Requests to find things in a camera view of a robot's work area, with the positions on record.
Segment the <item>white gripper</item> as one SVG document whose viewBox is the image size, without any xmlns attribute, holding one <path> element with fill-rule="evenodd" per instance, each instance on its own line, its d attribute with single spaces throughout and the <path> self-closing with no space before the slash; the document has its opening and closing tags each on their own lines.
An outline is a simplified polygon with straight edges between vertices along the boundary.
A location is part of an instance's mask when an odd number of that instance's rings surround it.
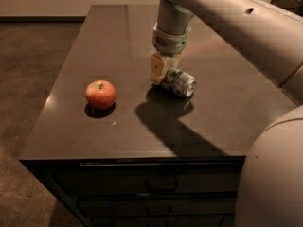
<svg viewBox="0 0 303 227">
<path fill-rule="evenodd" d="M 161 30 L 158 24 L 154 25 L 152 45 L 160 53 L 154 53 L 151 56 L 151 81 L 153 84 L 159 85 L 167 74 L 169 58 L 166 56 L 172 57 L 170 63 L 172 67 L 177 68 L 179 66 L 183 56 L 182 52 L 187 46 L 187 37 L 190 31 L 191 29 L 185 34 L 174 35 Z"/>
</svg>

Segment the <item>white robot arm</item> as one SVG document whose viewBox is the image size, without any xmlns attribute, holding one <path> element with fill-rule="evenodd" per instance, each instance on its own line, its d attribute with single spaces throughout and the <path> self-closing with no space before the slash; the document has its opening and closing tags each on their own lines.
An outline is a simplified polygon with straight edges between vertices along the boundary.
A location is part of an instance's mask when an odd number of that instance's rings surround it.
<svg viewBox="0 0 303 227">
<path fill-rule="evenodd" d="M 266 127 L 246 150 L 235 227 L 303 227 L 303 21 L 260 0 L 160 0 L 153 28 L 151 80 L 182 96 L 176 72 L 197 17 L 246 60 L 221 77 L 221 100 L 254 103 L 283 93 L 295 108 Z"/>
</svg>

